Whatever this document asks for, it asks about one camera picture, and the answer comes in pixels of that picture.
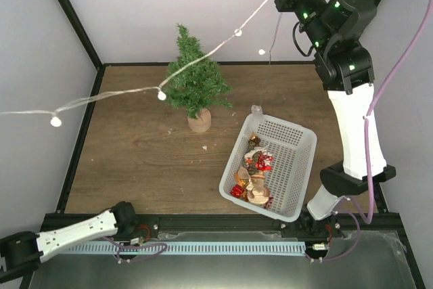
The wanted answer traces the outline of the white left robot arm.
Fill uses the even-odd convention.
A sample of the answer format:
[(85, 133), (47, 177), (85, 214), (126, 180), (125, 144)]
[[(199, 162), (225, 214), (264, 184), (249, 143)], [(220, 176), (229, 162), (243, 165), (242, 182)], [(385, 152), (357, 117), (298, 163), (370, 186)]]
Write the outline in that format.
[(100, 214), (84, 221), (35, 233), (22, 231), (1, 238), (1, 283), (6, 283), (36, 271), (40, 264), (79, 244), (120, 234), (133, 236), (138, 229), (138, 217), (130, 202), (119, 202)]

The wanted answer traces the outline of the white perforated plastic basket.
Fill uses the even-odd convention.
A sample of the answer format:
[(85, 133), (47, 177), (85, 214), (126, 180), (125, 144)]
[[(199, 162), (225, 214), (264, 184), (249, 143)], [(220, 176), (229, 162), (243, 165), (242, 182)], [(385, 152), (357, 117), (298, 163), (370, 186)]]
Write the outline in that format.
[[(272, 170), (266, 172), (265, 185), (272, 201), (267, 208), (231, 195), (235, 173), (247, 152), (248, 140), (256, 135), (272, 154)], [(219, 183), (220, 195), (232, 203), (260, 215), (291, 223), (297, 220), (304, 202), (315, 155), (317, 136), (300, 125), (264, 115), (249, 114), (240, 130)]]

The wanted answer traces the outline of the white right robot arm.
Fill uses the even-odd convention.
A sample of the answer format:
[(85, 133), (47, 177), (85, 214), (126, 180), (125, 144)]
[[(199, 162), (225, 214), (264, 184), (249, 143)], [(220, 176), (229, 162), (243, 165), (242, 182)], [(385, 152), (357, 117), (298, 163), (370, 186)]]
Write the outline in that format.
[(375, 116), (373, 61), (359, 41), (377, 14), (375, 0), (275, 0), (277, 11), (296, 15), (296, 29), (311, 42), (315, 70), (334, 107), (343, 159), (321, 170), (321, 187), (301, 218), (302, 232), (319, 235), (344, 198), (374, 195), (375, 183), (396, 177), (382, 153)]

